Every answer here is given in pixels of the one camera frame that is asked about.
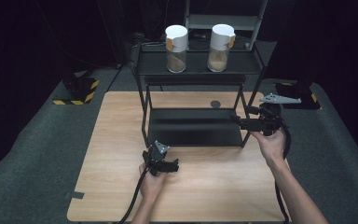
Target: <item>wooden table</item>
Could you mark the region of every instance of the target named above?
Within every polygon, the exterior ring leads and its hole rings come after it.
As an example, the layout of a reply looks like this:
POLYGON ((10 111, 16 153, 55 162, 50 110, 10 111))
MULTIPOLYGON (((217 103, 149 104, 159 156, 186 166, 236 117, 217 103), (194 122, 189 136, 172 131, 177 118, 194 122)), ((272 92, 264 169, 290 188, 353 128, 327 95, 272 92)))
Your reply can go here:
MULTIPOLYGON (((236 92, 152 92, 154 106, 232 106, 236 92)), ((118 221, 126 213, 143 162, 142 107, 138 92, 111 91, 103 99, 67 217, 71 221, 118 221)), ((179 159, 169 174, 152 221, 281 221, 274 179, 251 136, 239 147, 172 147, 166 161, 179 159)), ((131 221, 142 199, 134 205, 131 221)))

